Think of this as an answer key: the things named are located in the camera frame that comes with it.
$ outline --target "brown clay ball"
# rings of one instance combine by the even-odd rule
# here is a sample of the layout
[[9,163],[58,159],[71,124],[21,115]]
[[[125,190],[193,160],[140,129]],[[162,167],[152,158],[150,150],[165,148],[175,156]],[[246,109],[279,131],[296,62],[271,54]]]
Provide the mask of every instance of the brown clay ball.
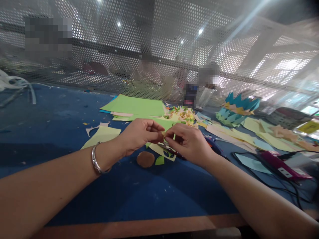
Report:
[[155,161],[155,157],[150,152],[141,152],[137,156],[137,164],[140,165],[142,168],[149,168],[153,165]]

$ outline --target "silver bracelet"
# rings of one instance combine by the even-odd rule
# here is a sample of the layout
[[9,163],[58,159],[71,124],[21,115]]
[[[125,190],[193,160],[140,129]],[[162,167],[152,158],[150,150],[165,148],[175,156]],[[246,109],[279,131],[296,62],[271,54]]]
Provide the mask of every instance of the silver bracelet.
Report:
[[104,174],[104,173],[108,173],[111,168],[109,168],[106,172],[103,172],[100,168],[100,166],[97,164],[96,158],[95,158],[95,148],[100,144],[101,142],[99,141],[92,149],[92,163],[93,163],[93,167],[94,169],[99,173],[99,174]]

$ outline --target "perforated metal mesh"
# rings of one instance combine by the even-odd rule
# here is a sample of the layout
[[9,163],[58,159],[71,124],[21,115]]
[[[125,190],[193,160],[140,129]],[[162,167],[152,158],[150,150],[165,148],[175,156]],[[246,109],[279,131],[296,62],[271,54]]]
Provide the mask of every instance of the perforated metal mesh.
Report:
[[[198,66],[216,62],[220,86],[260,96],[260,114],[319,99],[319,45],[259,16],[256,1],[10,0],[0,8],[0,66],[29,81],[180,102]],[[72,59],[24,53],[25,18],[72,18]]]

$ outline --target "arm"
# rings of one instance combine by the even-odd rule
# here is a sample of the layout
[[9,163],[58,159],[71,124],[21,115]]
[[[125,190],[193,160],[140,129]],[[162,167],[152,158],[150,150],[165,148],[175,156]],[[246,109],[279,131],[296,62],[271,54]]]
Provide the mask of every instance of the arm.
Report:
[[224,188],[246,222],[262,238],[316,238],[319,223],[251,177],[206,143],[202,133],[184,124],[166,132],[170,147],[207,170]]
[[[98,165],[108,170],[148,141],[163,141],[164,128],[150,119],[136,119],[118,137],[95,149]],[[80,191],[99,177],[92,148],[39,164],[0,180],[0,238],[32,236]]]

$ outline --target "scissors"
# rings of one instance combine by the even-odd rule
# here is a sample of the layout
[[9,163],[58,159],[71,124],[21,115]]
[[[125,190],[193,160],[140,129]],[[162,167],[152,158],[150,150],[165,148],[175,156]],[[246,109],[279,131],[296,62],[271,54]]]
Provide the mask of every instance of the scissors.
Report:
[[158,144],[158,146],[160,146],[163,149],[166,149],[168,152],[170,152],[171,154],[176,155],[177,157],[179,157],[182,160],[186,160],[180,153],[177,153],[176,151],[172,150],[171,148],[168,147],[168,143],[166,143],[165,141],[163,142],[163,144]]

